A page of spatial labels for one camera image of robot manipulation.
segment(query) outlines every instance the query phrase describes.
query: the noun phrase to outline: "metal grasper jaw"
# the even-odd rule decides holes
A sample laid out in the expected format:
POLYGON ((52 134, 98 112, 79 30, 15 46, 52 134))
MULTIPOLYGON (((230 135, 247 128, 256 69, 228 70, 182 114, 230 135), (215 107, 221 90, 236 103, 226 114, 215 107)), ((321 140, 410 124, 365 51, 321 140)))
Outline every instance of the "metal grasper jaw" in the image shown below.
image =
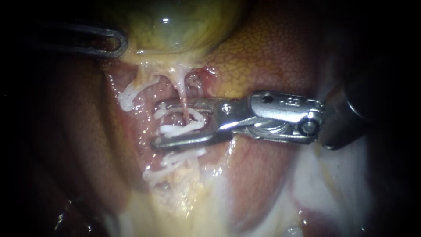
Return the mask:
MULTIPOLYGON (((213 115, 214 107, 217 103, 222 101, 229 101, 220 98, 194 98, 188 99, 187 107, 194 108, 199 113, 208 113, 213 115)), ((164 100, 158 102, 156 109, 164 105, 166 109, 181 108, 180 100, 164 100)), ((176 137, 166 138, 158 137, 151 141, 151 146, 158 150, 179 150, 189 149, 207 145, 213 145, 223 141, 232 139, 233 134, 231 132, 218 133, 218 126, 214 119, 211 119, 209 124, 204 130, 183 134, 176 137)))
MULTIPOLYGON (((181 108, 179 100, 166 100, 167 109, 181 108)), ((322 103, 275 91, 256 91, 241 100, 189 99, 187 107, 211 115, 205 130, 176 137, 158 137, 151 146, 158 150, 188 149, 212 145, 244 134, 256 140, 309 144, 323 124, 322 103)))

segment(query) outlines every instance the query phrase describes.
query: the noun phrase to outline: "white suture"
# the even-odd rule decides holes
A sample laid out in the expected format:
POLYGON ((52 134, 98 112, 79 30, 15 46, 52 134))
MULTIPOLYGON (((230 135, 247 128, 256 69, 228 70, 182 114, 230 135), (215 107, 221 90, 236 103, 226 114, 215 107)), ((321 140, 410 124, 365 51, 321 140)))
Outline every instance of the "white suture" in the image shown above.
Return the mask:
MULTIPOLYGON (((174 136, 180 136, 182 134, 201 129, 205 126, 205 120, 203 115, 201 115, 197 110, 192 108, 187 108, 187 111, 189 114, 193 116, 195 121, 191 121, 189 124, 187 124, 184 127, 181 126, 173 126, 173 125, 163 125, 160 127, 161 134, 164 135, 166 138, 174 137, 174 136)), ((177 113, 182 112, 182 108, 170 108, 166 109, 164 104, 161 104, 159 106, 159 109, 155 112, 153 117, 158 120, 162 118, 164 115, 171 114, 171 113, 177 113)))
POLYGON ((177 170, 181 165, 185 164, 190 166, 189 168, 195 169, 198 168, 196 165, 198 157, 206 154, 205 148, 188 150, 181 153, 169 153, 162 158, 161 166, 162 170, 151 171, 146 170, 142 174, 143 180, 148 182, 149 187, 153 188, 157 183, 164 182, 167 179, 167 176, 177 170))
POLYGON ((134 109, 134 103, 133 100, 135 97, 145 88, 152 86, 159 82, 159 79, 152 80, 150 82, 147 82, 141 86, 134 87, 134 81, 130 82, 130 84, 124 89, 123 92, 118 94, 117 100, 120 103, 120 107, 124 112, 130 112, 134 109))

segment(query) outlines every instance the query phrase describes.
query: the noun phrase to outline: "metal instrument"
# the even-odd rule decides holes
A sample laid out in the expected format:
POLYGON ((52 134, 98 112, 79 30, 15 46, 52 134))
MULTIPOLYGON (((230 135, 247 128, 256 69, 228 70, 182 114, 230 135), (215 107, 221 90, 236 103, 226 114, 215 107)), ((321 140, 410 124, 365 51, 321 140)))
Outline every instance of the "metal instrument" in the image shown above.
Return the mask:
MULTIPOLYGON (((166 100, 167 109, 181 107, 179 100, 166 100)), ((158 137, 151 142, 160 150, 187 149, 228 141, 235 134, 256 140, 309 144, 323 125, 321 102, 302 96, 259 90, 241 100, 190 99, 187 107, 211 114, 201 131, 177 137, 158 137)))

